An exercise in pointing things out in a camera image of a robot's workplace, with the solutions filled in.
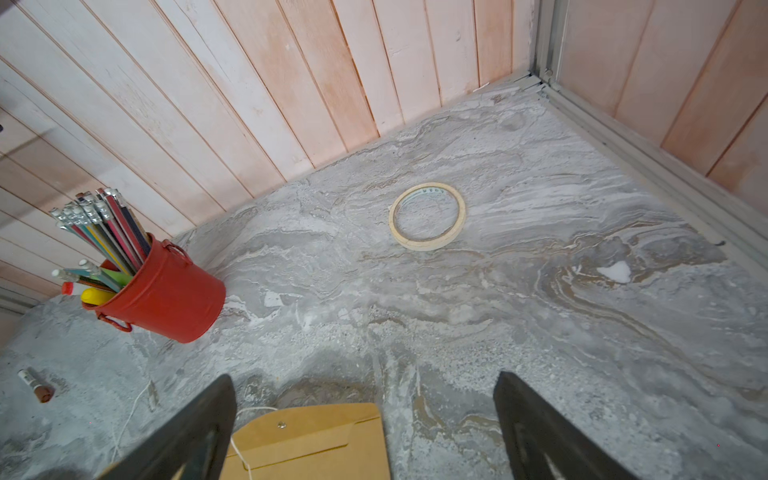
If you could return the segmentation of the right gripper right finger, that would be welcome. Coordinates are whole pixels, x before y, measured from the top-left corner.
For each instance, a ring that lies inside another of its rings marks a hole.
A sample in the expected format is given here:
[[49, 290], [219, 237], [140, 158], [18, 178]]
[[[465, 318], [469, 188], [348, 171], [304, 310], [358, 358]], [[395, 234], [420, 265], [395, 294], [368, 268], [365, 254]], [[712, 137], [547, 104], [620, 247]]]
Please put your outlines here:
[[516, 374], [499, 373], [493, 400], [514, 478], [635, 477]]

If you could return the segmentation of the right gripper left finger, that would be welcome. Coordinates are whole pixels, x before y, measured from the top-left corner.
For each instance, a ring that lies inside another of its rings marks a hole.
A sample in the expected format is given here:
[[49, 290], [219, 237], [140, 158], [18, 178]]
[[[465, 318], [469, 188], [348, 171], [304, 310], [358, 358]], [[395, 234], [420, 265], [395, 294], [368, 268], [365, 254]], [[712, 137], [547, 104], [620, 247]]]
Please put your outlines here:
[[232, 378], [222, 374], [101, 477], [218, 479], [233, 433], [236, 408]]

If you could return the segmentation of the brown file bag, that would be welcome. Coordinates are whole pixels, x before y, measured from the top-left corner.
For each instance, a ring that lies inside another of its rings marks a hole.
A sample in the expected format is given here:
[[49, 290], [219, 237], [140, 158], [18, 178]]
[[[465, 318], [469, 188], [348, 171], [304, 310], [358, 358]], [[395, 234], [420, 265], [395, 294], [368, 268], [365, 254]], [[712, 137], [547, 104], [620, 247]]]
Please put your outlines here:
[[222, 479], [389, 479], [382, 416], [373, 403], [271, 411], [237, 430]]

